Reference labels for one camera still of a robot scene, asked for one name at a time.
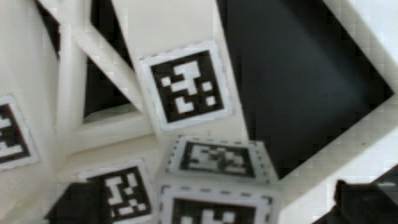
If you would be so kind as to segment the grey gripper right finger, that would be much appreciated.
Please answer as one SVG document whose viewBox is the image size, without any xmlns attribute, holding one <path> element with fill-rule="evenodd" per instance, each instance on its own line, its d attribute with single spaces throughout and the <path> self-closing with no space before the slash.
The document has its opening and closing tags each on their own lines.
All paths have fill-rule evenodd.
<svg viewBox="0 0 398 224">
<path fill-rule="evenodd" d="M 313 224 L 398 224 L 398 184 L 336 184 L 336 205 Z"/>
</svg>

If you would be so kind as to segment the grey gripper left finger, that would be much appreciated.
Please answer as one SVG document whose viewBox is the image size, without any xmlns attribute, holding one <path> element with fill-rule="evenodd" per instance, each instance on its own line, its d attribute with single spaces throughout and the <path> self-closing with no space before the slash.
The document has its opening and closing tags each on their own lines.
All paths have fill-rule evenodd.
<svg viewBox="0 0 398 224">
<path fill-rule="evenodd" d="M 110 224 L 110 207 L 98 183 L 71 183 L 46 213 L 50 224 Z"/>
</svg>

